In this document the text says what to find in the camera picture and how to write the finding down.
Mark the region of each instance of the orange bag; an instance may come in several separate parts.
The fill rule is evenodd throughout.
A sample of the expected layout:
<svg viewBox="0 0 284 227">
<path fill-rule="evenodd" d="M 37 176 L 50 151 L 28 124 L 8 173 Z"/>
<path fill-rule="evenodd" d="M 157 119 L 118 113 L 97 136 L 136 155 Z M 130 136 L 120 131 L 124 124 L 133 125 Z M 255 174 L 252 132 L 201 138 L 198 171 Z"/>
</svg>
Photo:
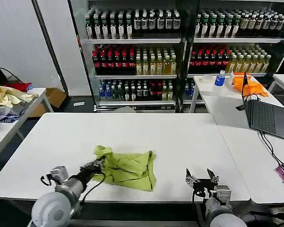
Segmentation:
<svg viewBox="0 0 284 227">
<path fill-rule="evenodd" d="M 236 90 L 239 90 L 241 92 L 242 82 L 243 82 L 243 77 L 234 77 L 232 84 L 234 84 L 234 88 Z M 264 96 L 264 97 L 268 96 L 268 93 L 264 92 L 262 84 L 251 81 L 250 78 L 248 78 L 248 85 L 245 85 L 245 87 L 244 87 L 243 96 L 249 96 L 250 92 L 251 92 L 251 94 L 261 95 L 261 96 Z"/>
</svg>

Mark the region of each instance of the red cloth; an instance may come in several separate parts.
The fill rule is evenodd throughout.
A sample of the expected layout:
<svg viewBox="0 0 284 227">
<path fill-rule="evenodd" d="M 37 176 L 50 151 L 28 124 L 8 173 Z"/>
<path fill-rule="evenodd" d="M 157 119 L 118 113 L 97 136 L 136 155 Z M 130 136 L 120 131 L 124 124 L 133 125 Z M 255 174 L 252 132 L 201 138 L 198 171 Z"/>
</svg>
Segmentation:
<svg viewBox="0 0 284 227">
<path fill-rule="evenodd" d="M 4 86 L 6 87 L 12 87 L 14 89 L 17 89 L 19 91 L 22 91 L 22 92 L 26 92 L 27 91 L 27 88 L 31 85 L 32 83 L 25 83 L 25 84 L 22 84 L 22 83 L 16 83 L 16 84 L 6 84 Z"/>
</svg>

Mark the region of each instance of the yellow cloth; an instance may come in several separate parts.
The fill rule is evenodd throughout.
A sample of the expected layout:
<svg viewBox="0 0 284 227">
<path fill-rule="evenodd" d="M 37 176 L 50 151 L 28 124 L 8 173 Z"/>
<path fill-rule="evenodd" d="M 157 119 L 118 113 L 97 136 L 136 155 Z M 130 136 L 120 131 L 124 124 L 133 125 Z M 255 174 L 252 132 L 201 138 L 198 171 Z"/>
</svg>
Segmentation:
<svg viewBox="0 0 284 227">
<path fill-rule="evenodd" d="M 153 191 L 156 178 L 153 174 L 155 155 L 152 151 L 145 154 L 115 154 L 111 148 L 96 146 L 97 158 L 106 156 L 103 172 L 105 182 L 142 191 Z M 101 181 L 102 175 L 96 175 L 93 180 Z"/>
<path fill-rule="evenodd" d="M 11 87 L 0 86 L 0 105 L 13 108 L 13 104 L 20 102 L 29 103 L 35 98 L 36 95 L 27 94 Z"/>
<path fill-rule="evenodd" d="M 233 84 L 234 84 L 234 88 L 239 90 L 241 92 L 242 90 L 242 83 L 243 83 L 243 77 L 234 77 L 233 78 Z M 249 96 L 251 94 L 256 94 L 256 95 L 261 95 L 261 96 L 268 96 L 267 92 L 264 92 L 263 86 L 262 84 L 259 84 L 255 81 L 251 81 L 250 79 L 248 79 L 248 85 L 245 85 L 244 87 L 244 94 L 243 96 Z"/>
</svg>

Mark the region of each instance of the green cloth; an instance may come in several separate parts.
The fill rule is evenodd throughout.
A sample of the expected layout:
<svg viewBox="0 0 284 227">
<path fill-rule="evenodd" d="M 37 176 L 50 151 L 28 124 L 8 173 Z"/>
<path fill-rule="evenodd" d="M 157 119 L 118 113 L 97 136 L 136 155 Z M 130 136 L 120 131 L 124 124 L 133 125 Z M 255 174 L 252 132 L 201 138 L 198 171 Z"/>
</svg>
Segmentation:
<svg viewBox="0 0 284 227">
<path fill-rule="evenodd" d="M 106 156 L 103 172 L 105 182 L 142 191 L 153 191 L 156 178 L 153 174 L 155 155 L 150 150 L 145 154 L 114 154 L 111 148 L 96 146 L 97 158 Z M 102 175 L 95 175 L 93 180 L 101 181 Z"/>
</svg>

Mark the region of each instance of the cardboard box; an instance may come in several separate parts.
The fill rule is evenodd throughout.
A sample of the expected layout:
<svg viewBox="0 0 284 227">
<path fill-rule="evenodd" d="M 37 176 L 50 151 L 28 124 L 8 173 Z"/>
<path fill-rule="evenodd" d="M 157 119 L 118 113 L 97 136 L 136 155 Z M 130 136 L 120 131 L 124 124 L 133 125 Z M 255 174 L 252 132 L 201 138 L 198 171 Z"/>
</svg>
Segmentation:
<svg viewBox="0 0 284 227">
<path fill-rule="evenodd" d="M 46 96 L 50 104 L 56 108 L 59 108 L 67 97 L 67 95 L 58 88 L 46 88 Z M 41 117 L 44 113 L 46 113 L 46 110 L 44 105 L 41 103 L 29 117 Z"/>
</svg>

